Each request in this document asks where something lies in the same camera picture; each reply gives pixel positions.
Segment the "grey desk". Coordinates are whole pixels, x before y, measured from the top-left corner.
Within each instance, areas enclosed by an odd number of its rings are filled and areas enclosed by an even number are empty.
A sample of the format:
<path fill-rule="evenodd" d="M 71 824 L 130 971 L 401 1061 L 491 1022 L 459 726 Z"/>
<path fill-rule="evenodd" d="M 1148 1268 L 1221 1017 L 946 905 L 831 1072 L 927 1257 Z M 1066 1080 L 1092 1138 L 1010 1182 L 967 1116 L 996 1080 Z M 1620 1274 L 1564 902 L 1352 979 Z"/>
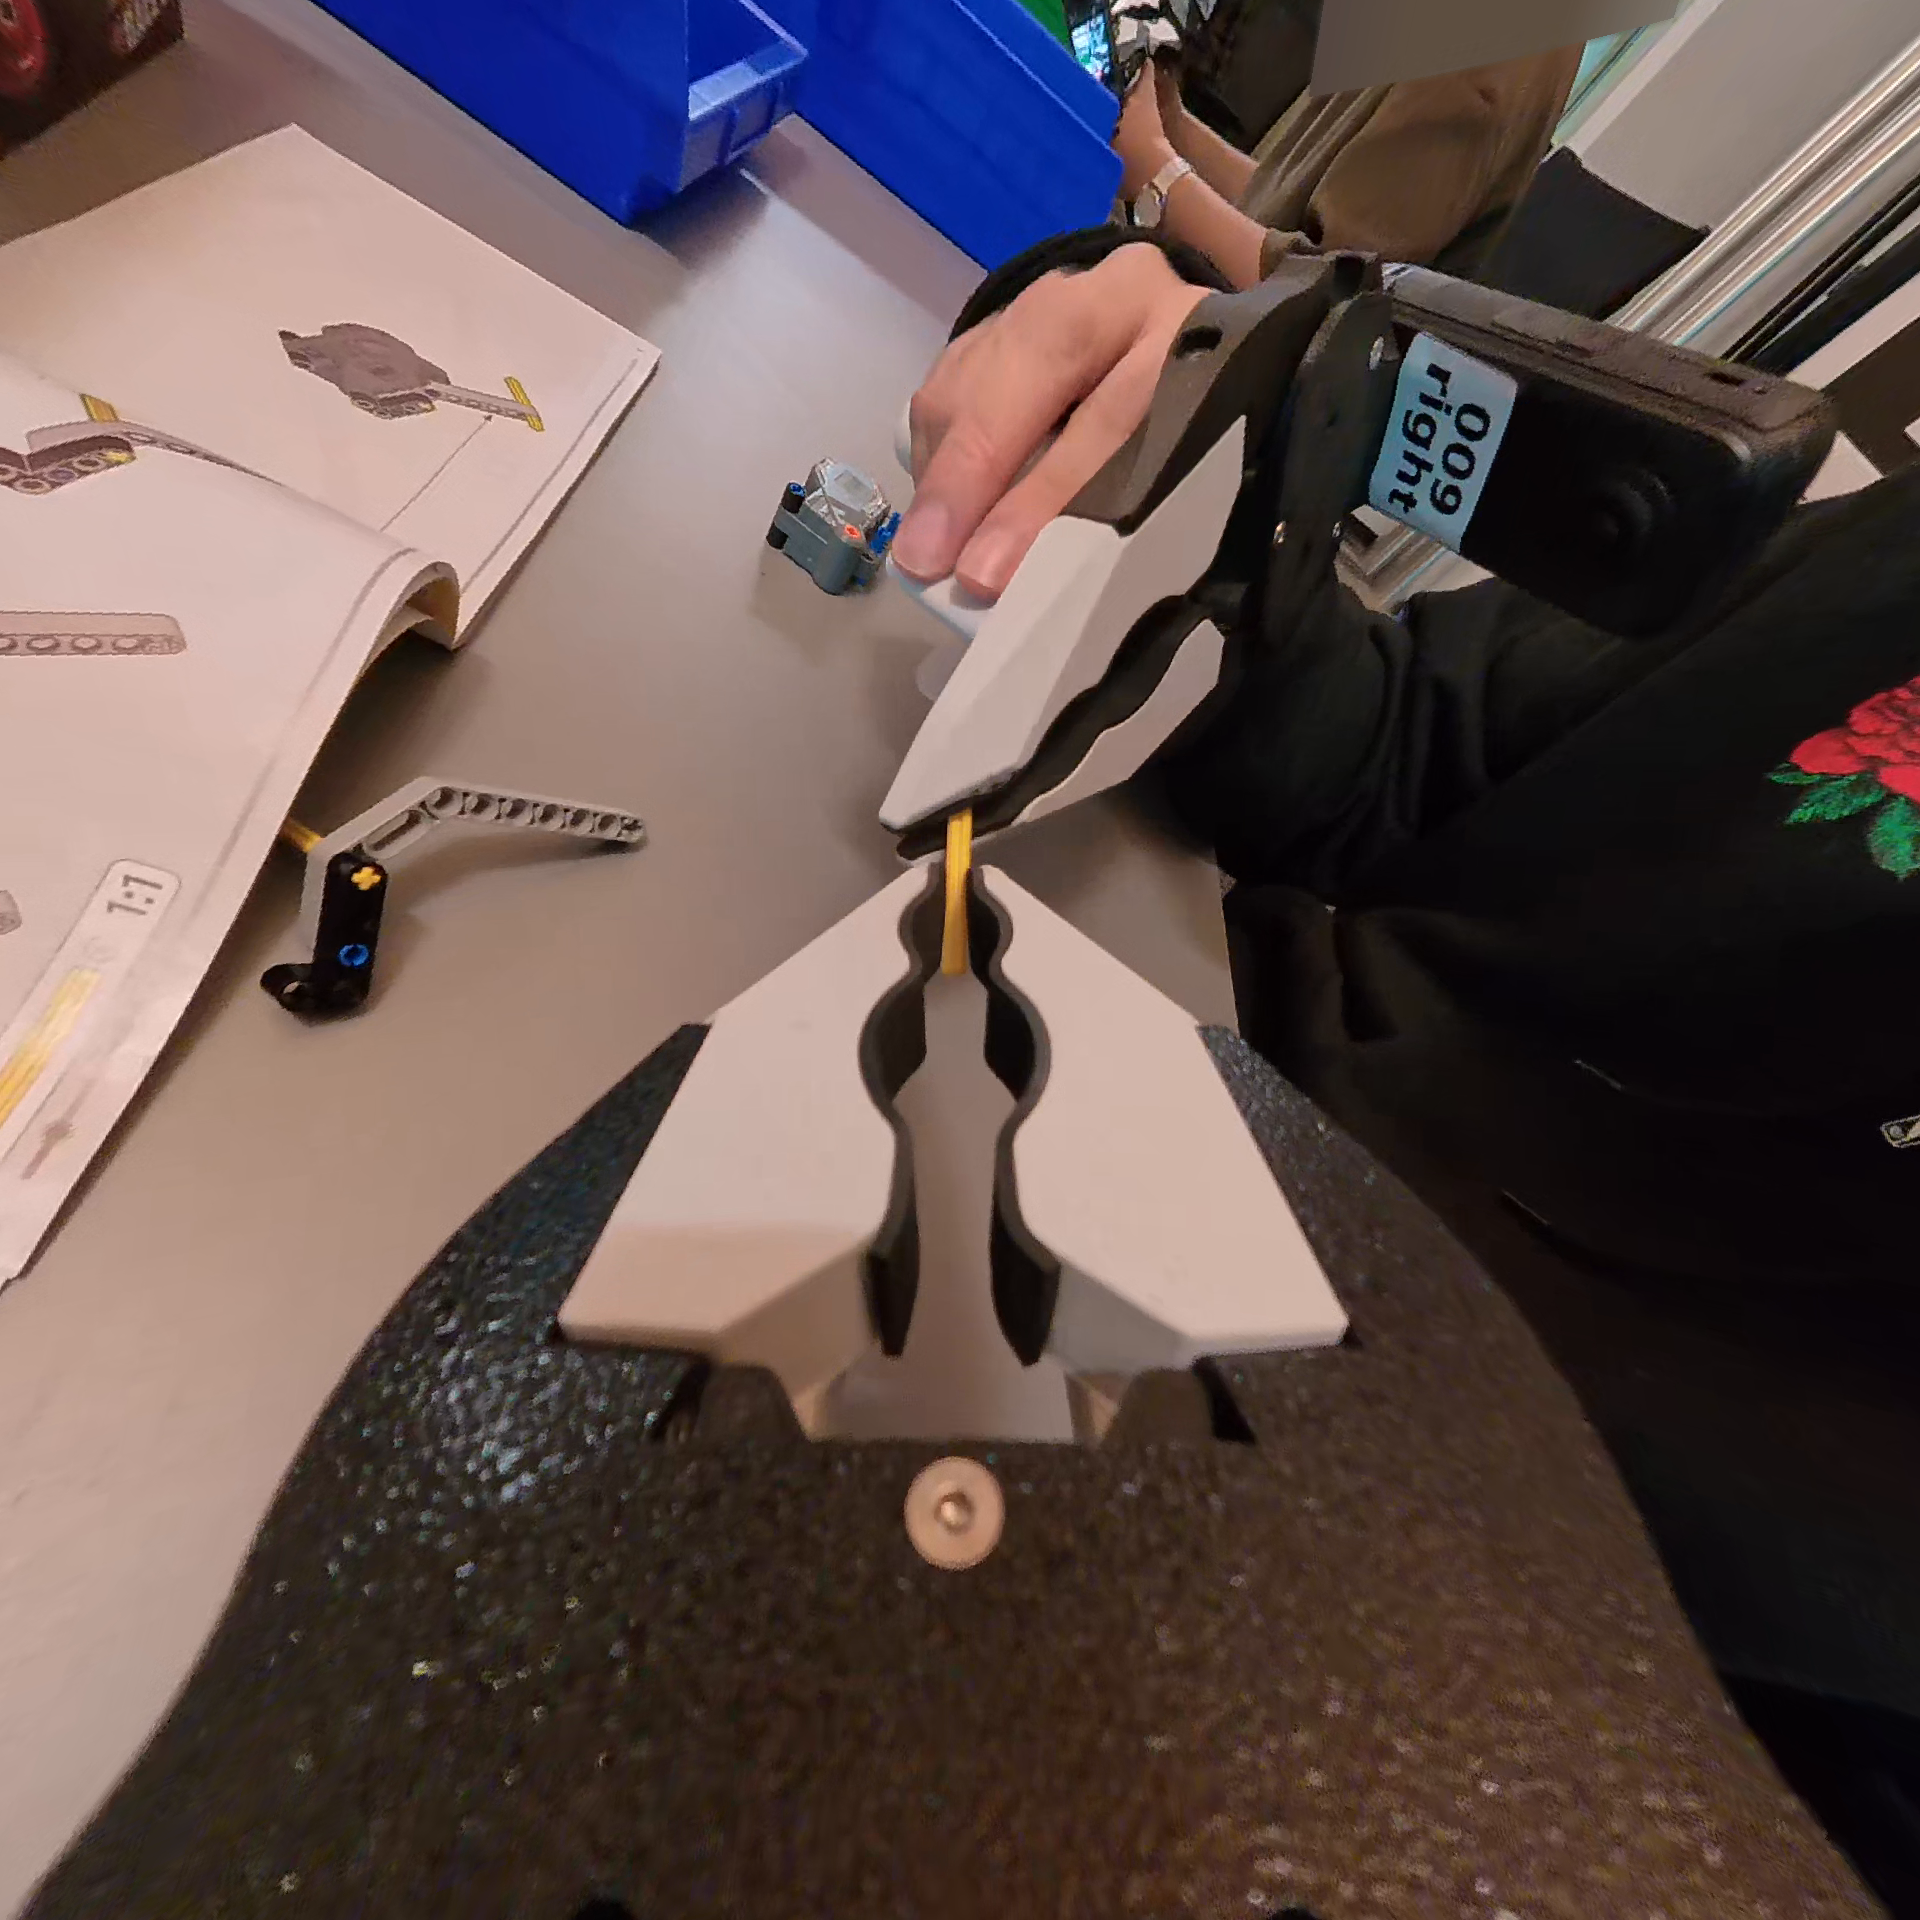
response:
<path fill-rule="evenodd" d="M 295 814 L 419 774 L 610 800 L 639 853 L 440 830 L 371 1008 L 309 1026 L 280 850 L 117 1133 L 5 1290 L 5 1915 L 189 1676 L 347 1362 L 419 1268 L 680 1024 L 893 873 L 876 806 L 939 630 L 763 546 L 785 480 L 877 476 L 976 270 L 808 128 L 623 230 L 309 5 L 187 42 L 5 162 L 5 237 L 300 124 L 664 350 L 472 642 L 396 645 Z"/>

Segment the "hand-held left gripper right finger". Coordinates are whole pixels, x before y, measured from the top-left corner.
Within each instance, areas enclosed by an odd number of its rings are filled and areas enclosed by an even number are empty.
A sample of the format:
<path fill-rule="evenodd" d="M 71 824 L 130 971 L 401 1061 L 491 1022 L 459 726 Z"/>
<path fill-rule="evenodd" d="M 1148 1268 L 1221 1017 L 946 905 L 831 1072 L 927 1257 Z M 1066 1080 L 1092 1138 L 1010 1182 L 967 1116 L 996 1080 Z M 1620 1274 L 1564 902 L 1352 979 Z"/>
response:
<path fill-rule="evenodd" d="M 994 867 L 970 876 L 994 1144 L 993 1305 L 1095 1442 L 1133 1381 L 1332 1349 L 1337 1301 L 1200 1022 Z"/>

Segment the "blue plastic bin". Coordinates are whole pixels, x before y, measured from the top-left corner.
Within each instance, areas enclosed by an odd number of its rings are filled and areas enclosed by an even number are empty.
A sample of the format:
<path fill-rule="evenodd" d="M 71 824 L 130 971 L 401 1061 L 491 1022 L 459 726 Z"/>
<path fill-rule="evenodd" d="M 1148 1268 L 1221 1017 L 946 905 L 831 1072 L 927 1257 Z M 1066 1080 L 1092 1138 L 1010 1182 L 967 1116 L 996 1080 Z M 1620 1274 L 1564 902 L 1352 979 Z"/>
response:
<path fill-rule="evenodd" d="M 1017 3 L 765 3 L 797 112 L 981 268 L 1108 222 L 1119 106 Z"/>
<path fill-rule="evenodd" d="M 796 107 L 808 48 L 747 3 L 325 3 L 323 11 L 634 226 Z"/>

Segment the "grey toy motor block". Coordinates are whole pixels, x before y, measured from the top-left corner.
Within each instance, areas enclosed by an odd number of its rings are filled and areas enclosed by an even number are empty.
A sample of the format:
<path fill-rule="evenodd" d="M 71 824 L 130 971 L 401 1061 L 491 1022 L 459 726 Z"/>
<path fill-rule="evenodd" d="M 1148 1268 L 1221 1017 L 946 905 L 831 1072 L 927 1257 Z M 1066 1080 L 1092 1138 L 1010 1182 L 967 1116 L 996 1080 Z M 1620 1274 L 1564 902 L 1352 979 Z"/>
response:
<path fill-rule="evenodd" d="M 866 593 L 896 540 L 901 512 L 861 469 L 821 460 L 788 482 L 765 544 L 803 568 L 827 595 Z"/>

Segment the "black swivel chair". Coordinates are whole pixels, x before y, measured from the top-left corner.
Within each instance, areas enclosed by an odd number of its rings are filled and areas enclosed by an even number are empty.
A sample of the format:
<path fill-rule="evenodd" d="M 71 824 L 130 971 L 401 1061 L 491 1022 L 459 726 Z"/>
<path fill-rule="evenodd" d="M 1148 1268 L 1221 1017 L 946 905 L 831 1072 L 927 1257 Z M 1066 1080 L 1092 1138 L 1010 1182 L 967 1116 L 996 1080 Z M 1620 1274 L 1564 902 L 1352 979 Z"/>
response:
<path fill-rule="evenodd" d="M 1609 320 L 1711 230 L 1626 194 L 1568 148 L 1553 150 L 1480 270 L 1503 296 Z"/>

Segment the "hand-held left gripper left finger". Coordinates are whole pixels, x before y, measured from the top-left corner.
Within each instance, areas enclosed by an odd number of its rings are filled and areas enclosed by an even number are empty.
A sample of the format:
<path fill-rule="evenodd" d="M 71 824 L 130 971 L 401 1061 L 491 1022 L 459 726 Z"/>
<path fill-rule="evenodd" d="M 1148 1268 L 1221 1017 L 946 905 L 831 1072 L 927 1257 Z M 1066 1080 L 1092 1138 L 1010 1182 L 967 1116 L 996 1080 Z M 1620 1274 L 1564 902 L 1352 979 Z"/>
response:
<path fill-rule="evenodd" d="M 901 1091 L 924 1067 L 945 878 L 909 867 L 725 1003 L 616 1202 L 557 1329 L 780 1381 L 805 1433 L 921 1282 Z"/>

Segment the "black toy set box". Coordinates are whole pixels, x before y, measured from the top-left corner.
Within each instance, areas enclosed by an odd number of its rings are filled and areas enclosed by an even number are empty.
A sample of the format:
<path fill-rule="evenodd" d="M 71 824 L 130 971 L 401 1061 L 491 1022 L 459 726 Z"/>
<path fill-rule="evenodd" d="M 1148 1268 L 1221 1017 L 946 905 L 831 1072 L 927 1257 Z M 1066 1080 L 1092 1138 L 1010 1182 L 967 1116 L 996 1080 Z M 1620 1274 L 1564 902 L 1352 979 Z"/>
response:
<path fill-rule="evenodd" d="M 2 153 L 184 37 L 181 3 L 2 3 Z"/>

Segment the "black angled toy beam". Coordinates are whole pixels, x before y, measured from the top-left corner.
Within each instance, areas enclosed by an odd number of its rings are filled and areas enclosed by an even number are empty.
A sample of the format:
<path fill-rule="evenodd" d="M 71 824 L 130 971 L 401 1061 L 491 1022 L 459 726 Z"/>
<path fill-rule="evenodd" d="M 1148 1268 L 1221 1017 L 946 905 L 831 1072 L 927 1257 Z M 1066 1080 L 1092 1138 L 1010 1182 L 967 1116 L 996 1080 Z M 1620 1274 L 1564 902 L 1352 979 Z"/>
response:
<path fill-rule="evenodd" d="M 388 884 L 388 869 L 360 844 L 315 853 L 303 891 L 306 958 L 267 968 L 258 988 L 306 1022 L 356 1014 L 373 988 Z"/>

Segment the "person's black jacket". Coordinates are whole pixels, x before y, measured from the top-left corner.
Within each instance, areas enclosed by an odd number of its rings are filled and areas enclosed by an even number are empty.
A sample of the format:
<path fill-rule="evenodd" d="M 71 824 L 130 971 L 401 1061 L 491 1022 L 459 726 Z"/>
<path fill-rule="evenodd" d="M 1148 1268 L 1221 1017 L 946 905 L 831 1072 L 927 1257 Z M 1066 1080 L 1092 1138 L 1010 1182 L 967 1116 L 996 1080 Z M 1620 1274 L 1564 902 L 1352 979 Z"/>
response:
<path fill-rule="evenodd" d="M 1511 897 L 1235 880 L 1241 1030 L 1568 1373 L 1737 1706 L 1915 1915 L 1915 469 L 1692 630 L 1554 614 L 1456 828 Z"/>

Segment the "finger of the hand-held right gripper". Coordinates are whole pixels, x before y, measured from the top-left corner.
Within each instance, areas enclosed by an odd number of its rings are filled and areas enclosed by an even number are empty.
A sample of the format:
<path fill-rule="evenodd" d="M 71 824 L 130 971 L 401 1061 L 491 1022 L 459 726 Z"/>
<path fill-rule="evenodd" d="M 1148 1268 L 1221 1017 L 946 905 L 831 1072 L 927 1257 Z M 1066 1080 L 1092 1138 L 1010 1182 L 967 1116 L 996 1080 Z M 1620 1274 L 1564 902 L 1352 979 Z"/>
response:
<path fill-rule="evenodd" d="M 1241 488 L 1247 421 L 1232 421 L 1133 532 L 1077 515 L 1050 521 L 981 614 L 881 805 L 905 834 L 1020 774 L 1068 701 L 1091 691 L 1159 601 L 1213 560 Z"/>
<path fill-rule="evenodd" d="M 1031 826 L 1138 774 L 1217 692 L 1228 642 L 1211 618 L 1151 618 L 1035 757 L 981 805 L 984 826 Z"/>

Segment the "black device with screen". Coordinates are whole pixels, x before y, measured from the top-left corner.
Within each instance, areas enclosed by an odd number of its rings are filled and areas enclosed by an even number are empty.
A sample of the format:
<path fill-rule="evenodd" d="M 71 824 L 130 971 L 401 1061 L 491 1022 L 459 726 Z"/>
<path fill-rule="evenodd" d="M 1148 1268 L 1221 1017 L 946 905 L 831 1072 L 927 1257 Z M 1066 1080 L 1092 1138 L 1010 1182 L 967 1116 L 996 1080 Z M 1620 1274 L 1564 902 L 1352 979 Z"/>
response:
<path fill-rule="evenodd" d="M 1125 100 L 1144 72 L 1184 48 L 1191 3 L 1066 3 L 1075 60 Z"/>

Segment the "grey angled toy beam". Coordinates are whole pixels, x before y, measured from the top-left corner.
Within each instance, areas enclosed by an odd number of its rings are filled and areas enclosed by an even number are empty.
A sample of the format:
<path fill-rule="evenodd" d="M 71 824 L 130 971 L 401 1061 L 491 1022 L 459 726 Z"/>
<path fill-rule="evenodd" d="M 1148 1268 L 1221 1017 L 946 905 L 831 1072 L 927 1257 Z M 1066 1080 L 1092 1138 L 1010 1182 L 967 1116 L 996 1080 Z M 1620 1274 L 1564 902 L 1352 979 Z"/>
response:
<path fill-rule="evenodd" d="M 548 833 L 600 849 L 641 849 L 648 841 L 644 820 L 625 806 L 553 800 L 496 784 L 464 784 L 428 774 L 401 787 L 343 826 L 361 833 L 369 850 L 386 869 L 401 853 L 442 826 Z"/>

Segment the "person's right hand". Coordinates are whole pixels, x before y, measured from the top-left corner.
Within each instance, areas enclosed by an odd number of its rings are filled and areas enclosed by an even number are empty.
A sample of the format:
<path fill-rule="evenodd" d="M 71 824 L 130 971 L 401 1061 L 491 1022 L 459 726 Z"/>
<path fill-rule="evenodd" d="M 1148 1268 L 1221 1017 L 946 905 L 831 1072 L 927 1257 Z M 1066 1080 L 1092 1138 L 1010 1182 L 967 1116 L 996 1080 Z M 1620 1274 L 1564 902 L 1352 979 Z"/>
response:
<path fill-rule="evenodd" d="M 891 556 L 989 603 L 1146 421 L 1207 290 L 1154 246 L 1050 272 L 946 346 L 905 410 L 914 492 Z"/>

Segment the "person's right forearm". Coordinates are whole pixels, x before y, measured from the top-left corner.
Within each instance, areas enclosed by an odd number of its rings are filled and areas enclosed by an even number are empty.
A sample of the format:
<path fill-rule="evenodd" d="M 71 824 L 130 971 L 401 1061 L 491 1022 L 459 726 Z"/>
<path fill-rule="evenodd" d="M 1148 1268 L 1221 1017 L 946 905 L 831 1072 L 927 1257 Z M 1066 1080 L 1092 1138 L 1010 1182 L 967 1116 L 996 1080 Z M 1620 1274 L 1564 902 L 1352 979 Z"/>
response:
<path fill-rule="evenodd" d="M 1140 243 L 1069 234 L 989 272 L 951 342 L 1041 276 L 1127 244 Z M 1223 716 L 1171 757 L 1171 796 L 1241 883 L 1331 902 L 1429 897 L 1456 915 L 1467 899 L 1511 897 L 1525 854 L 1456 820 L 1533 754 L 1521 712 L 1545 683 L 1529 657 L 1547 630 L 1545 610 L 1499 582 L 1429 595 L 1405 619 L 1363 608 L 1336 580 L 1283 593 L 1255 614 L 1252 659 Z"/>

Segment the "open instruction booklet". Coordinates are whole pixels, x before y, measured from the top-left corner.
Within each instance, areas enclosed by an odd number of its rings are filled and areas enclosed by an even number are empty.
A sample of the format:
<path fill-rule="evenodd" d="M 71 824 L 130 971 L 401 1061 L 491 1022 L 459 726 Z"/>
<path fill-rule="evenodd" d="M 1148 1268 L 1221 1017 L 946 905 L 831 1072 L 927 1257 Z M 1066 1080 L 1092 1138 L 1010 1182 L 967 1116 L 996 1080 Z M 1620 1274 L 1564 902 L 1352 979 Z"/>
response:
<path fill-rule="evenodd" d="M 5 1281 L 354 683 L 455 651 L 655 342 L 300 128 L 5 246 Z"/>

